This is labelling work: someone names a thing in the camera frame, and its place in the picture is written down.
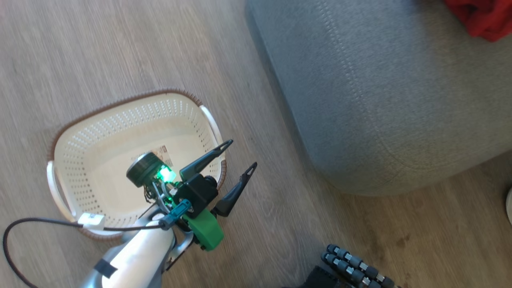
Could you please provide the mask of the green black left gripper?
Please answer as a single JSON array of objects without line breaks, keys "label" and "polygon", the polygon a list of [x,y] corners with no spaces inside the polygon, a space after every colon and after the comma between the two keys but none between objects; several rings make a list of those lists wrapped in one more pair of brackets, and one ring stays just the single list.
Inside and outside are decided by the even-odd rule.
[{"label": "green black left gripper", "polygon": [[232,139],[223,142],[179,171],[183,182],[175,194],[175,205],[179,205],[184,200],[190,202],[191,208],[183,215],[183,219],[194,232],[200,246],[206,251],[214,250],[224,239],[224,233],[216,217],[227,218],[230,215],[258,166],[257,162],[250,165],[240,176],[238,183],[216,203],[210,212],[207,206],[218,196],[216,182],[212,182],[214,178],[205,178],[200,173],[213,160],[223,155],[233,142]]}]

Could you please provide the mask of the red garment with white trim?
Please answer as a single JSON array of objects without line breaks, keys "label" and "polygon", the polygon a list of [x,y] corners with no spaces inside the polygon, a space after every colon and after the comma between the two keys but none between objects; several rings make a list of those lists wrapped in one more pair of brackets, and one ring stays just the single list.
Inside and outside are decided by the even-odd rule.
[{"label": "red garment with white trim", "polygon": [[512,0],[443,0],[468,34],[497,42],[512,34]]}]

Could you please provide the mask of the grey sofa chaise section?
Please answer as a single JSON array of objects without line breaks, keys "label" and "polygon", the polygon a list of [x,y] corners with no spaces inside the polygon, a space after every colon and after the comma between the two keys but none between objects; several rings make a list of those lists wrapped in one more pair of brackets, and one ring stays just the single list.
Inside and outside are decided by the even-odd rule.
[{"label": "grey sofa chaise section", "polygon": [[302,146],[343,192],[401,194],[512,150],[512,35],[443,0],[247,0]]}]

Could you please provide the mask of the printed paper label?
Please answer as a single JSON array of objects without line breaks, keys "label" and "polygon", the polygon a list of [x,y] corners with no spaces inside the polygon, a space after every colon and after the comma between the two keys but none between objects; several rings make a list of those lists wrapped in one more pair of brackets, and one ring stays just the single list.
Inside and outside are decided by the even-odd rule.
[{"label": "printed paper label", "polygon": [[151,150],[145,151],[143,153],[140,153],[139,155],[132,157],[132,160],[134,161],[136,159],[139,159],[142,155],[150,153],[150,152],[155,154],[167,166],[174,167],[172,159],[170,158],[170,154],[168,153],[167,147],[165,145],[162,145],[155,149],[151,149]]}]

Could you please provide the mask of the cream plastic laundry basket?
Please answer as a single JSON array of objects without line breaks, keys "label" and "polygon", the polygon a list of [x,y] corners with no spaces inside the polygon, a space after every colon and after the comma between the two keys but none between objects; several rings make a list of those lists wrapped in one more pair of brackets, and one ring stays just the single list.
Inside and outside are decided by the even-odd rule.
[{"label": "cream plastic laundry basket", "polygon": [[46,176],[60,213],[75,222],[101,214],[106,227],[131,227],[150,208],[126,177],[132,157],[165,145],[179,171],[223,143],[199,98],[157,90],[116,102],[64,126],[50,148]]}]

